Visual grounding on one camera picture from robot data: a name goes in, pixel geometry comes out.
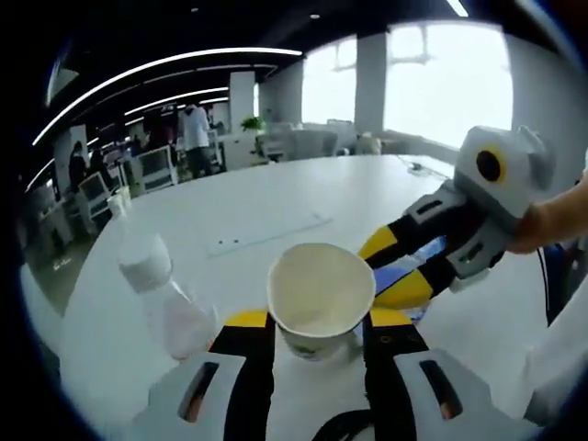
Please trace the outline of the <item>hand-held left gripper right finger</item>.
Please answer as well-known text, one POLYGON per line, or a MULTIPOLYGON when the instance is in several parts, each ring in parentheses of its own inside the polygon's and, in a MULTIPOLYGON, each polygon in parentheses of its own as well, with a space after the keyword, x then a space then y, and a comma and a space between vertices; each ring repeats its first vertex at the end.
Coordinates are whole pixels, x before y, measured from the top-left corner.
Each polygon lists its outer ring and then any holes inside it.
POLYGON ((401 311, 365 317, 365 387, 377 440, 504 440, 488 385, 431 350, 401 311))

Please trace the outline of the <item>person's right hand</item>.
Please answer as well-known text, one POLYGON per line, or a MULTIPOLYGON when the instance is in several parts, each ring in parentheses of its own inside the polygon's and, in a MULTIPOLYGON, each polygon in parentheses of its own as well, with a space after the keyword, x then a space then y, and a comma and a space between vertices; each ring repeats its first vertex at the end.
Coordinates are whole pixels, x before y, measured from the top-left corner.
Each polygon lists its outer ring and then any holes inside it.
POLYGON ((536 249, 587 234, 587 171, 568 191, 531 205, 507 250, 530 254, 536 249))

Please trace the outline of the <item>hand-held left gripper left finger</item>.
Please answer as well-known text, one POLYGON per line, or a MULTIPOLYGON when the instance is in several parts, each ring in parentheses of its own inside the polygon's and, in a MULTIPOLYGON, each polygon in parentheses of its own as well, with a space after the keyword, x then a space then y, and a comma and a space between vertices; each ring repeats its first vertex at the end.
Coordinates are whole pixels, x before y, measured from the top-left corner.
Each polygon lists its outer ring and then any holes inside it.
POLYGON ((274 391, 276 325, 266 310, 233 315, 211 347, 155 382, 134 440, 264 440, 274 391))

